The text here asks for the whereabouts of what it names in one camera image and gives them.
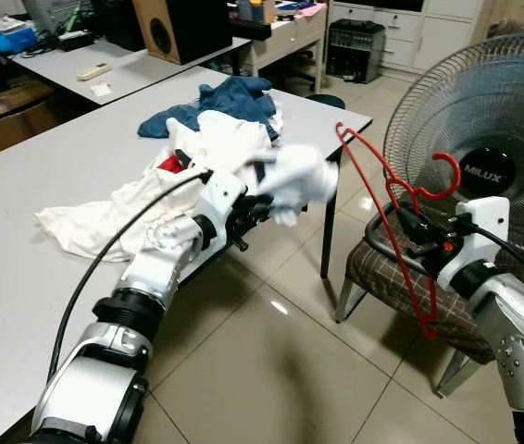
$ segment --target speaker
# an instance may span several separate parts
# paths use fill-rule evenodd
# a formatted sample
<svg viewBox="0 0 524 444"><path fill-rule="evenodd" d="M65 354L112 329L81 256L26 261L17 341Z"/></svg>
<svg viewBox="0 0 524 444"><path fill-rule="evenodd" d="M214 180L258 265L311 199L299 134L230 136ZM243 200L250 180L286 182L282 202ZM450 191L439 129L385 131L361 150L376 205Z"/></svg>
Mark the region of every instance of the speaker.
<svg viewBox="0 0 524 444"><path fill-rule="evenodd" d="M132 0L149 54L183 65L231 46L227 0Z"/></svg>
<svg viewBox="0 0 524 444"><path fill-rule="evenodd" d="M144 49L143 35L132 0L92 0L97 25L106 40L129 51Z"/></svg>

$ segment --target chair leg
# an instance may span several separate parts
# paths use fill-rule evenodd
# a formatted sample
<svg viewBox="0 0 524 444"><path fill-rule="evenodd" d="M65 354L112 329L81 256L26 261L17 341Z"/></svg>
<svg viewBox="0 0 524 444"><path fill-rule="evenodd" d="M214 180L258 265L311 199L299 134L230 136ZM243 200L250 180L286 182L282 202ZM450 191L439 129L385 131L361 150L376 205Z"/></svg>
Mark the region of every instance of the chair leg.
<svg viewBox="0 0 524 444"><path fill-rule="evenodd" d="M348 319L353 310L363 301L367 292L363 289L358 289L351 297L353 289L353 281L348 277L344 278L343 289L340 291L336 311L334 312L334 319L337 323Z"/></svg>
<svg viewBox="0 0 524 444"><path fill-rule="evenodd" d="M472 361L461 351L455 351L439 385L435 389L435 394L441 399L448 397L470 376L474 375L479 368L480 364L476 361Z"/></svg>

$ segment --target checkered chair cushion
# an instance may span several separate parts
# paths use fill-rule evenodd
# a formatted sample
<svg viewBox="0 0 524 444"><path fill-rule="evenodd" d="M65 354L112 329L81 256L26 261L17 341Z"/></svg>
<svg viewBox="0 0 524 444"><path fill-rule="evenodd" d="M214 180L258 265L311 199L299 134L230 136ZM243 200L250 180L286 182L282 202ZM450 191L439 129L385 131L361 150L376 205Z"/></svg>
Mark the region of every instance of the checkered chair cushion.
<svg viewBox="0 0 524 444"><path fill-rule="evenodd" d="M405 251L410 244L405 240L397 217L391 214L388 220L393 226L402 251ZM376 238L389 245L383 224L380 224L376 231ZM359 242L348 255L346 276L393 309L416 319L412 300L398 264L375 251L366 241ZM414 270L410 270L410 277L420 299L421 308L427 313L430 310L428 278ZM493 351L476 330L476 324L466 311L464 300L457 293L438 288L437 302L438 315L434 325L438 336L479 364L492 361Z"/></svg>

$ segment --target remote control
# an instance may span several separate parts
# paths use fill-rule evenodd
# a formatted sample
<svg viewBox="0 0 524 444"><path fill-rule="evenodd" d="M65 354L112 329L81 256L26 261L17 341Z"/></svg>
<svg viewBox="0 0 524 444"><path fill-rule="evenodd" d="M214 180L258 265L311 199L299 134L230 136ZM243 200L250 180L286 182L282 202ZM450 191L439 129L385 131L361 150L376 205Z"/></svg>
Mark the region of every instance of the remote control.
<svg viewBox="0 0 524 444"><path fill-rule="evenodd" d="M95 65L94 67L83 71L81 74L77 74L77 80L90 80L111 69L112 68L107 63L100 63L99 65Z"/></svg>

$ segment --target tile floor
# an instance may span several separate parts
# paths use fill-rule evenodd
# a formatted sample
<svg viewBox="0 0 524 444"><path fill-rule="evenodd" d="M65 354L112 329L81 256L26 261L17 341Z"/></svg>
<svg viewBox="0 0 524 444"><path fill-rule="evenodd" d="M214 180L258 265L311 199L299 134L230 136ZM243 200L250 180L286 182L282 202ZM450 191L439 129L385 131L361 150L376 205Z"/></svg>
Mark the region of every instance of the tile floor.
<svg viewBox="0 0 524 444"><path fill-rule="evenodd" d="M308 84L290 85L309 95ZM381 146L409 83L330 79L325 93L375 118ZM356 151L374 183L376 162ZM349 162L338 194L330 283L319 278L321 205L294 229L268 222L176 298L156 340L152 392L135 442L250 444L514 443L500 379L487 365L446 400L432 394L450 350L368 296L331 319L346 256L374 208Z"/></svg>

